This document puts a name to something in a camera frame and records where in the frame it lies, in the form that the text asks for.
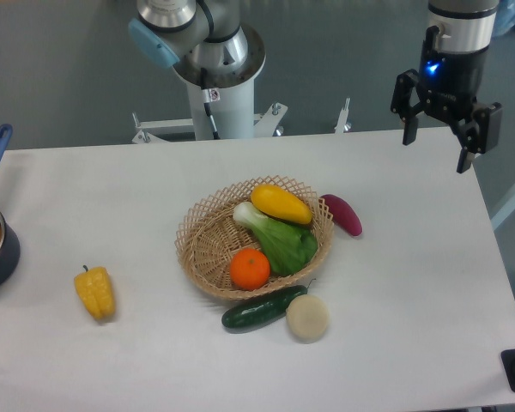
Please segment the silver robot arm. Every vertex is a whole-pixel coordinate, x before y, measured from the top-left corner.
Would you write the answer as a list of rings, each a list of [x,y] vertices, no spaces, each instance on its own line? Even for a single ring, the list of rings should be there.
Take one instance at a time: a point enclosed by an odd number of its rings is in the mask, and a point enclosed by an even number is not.
[[[403,143],[426,114],[450,127],[461,150],[459,173],[494,147],[502,107],[480,103],[477,91],[494,28],[495,1],[431,1],[417,70],[396,79],[391,111],[403,121]],[[236,1],[140,1],[128,26],[154,64],[185,82],[199,140],[252,138],[253,82],[265,62],[259,34],[240,19]]]

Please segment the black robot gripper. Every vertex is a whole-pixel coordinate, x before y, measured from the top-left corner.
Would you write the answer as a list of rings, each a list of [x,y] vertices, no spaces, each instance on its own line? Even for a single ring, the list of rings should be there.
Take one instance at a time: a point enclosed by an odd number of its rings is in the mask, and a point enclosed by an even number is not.
[[[403,122],[404,146],[415,141],[421,112],[457,130],[458,173],[467,172],[478,155],[497,146],[503,107],[476,99],[487,54],[486,50],[456,54],[424,50],[419,74],[411,69],[397,76],[391,111]],[[412,105],[414,91],[419,100]]]

